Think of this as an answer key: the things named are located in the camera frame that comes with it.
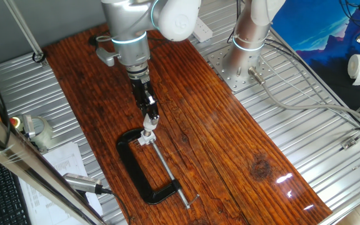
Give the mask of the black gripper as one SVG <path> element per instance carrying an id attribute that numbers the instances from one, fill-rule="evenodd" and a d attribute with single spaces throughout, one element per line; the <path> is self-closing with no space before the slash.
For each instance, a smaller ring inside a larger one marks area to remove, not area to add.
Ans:
<path id="1" fill-rule="evenodd" d="M 132 93 L 137 105 L 139 105 L 142 116 L 145 118 L 146 115 L 149 115 L 151 122 L 157 123 L 159 121 L 159 111 L 149 75 L 132 77 L 131 84 Z"/>

